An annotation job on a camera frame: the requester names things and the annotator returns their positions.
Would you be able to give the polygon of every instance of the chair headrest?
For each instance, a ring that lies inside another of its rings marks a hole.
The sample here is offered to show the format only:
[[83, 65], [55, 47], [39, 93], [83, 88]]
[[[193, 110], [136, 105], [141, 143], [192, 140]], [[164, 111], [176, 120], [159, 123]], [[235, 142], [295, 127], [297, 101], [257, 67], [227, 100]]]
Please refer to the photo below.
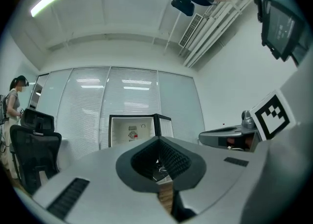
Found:
[[39, 133], [42, 131], [54, 132], [54, 117], [28, 108], [21, 117], [21, 126]]

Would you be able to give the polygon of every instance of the air vent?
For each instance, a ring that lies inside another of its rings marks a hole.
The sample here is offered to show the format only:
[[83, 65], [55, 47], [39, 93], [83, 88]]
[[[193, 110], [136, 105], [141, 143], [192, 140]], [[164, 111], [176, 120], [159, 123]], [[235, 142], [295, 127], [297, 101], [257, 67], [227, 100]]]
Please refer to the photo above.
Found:
[[190, 22], [189, 26], [187, 27], [184, 35], [182, 36], [179, 45], [182, 47], [185, 47], [192, 36], [192, 34], [195, 32], [197, 26], [202, 20], [202, 16], [200, 14], [195, 14], [192, 21]]
[[232, 157], [227, 157], [224, 161], [229, 162], [229, 163], [233, 163], [235, 165], [243, 166], [243, 167], [247, 167], [247, 165], [249, 163], [249, 161], [247, 161], [247, 160], [236, 159], [236, 158], [232, 158]]
[[63, 220], [74, 207], [79, 197], [88, 186], [89, 181], [76, 178], [48, 207], [48, 211], [59, 219]]

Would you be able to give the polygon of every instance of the open box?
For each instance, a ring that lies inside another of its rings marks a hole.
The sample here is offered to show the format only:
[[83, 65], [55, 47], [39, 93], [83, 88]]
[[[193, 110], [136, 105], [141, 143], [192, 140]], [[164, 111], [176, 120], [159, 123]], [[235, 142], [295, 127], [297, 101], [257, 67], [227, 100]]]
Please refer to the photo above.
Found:
[[110, 115], [109, 147], [154, 136], [174, 137], [171, 118], [160, 114]]

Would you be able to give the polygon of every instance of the woman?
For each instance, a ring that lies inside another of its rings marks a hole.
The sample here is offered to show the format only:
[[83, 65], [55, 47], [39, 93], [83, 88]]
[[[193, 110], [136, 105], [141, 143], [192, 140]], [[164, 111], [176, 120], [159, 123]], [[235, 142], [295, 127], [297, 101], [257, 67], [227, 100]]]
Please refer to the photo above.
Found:
[[17, 124], [18, 117], [22, 116], [18, 111], [18, 107], [20, 106], [18, 92], [23, 92], [27, 85], [28, 82], [23, 75], [14, 78], [10, 85], [10, 92], [6, 97], [6, 116], [9, 120], [4, 124], [4, 139], [7, 147], [1, 156], [1, 160], [4, 167], [10, 170], [11, 176], [14, 179], [17, 179], [18, 177], [15, 171], [12, 154], [8, 148], [11, 144], [10, 128], [12, 125]]

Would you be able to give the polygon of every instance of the white pants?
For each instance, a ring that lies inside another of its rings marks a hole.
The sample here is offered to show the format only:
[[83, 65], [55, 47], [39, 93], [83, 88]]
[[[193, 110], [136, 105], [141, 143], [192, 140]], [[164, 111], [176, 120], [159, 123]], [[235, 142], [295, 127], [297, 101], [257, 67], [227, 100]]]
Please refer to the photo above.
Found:
[[10, 136], [10, 128], [12, 125], [15, 125], [17, 123], [17, 120], [15, 119], [9, 119], [8, 121], [5, 122], [4, 124], [4, 139], [5, 139], [5, 145], [7, 146], [5, 148], [5, 151], [3, 154], [1, 154], [1, 161], [3, 163], [3, 166], [7, 169], [10, 170], [11, 176], [13, 179], [17, 179], [17, 173], [15, 171], [14, 163], [13, 163], [13, 157], [10, 152], [10, 144], [11, 144], [11, 136]]

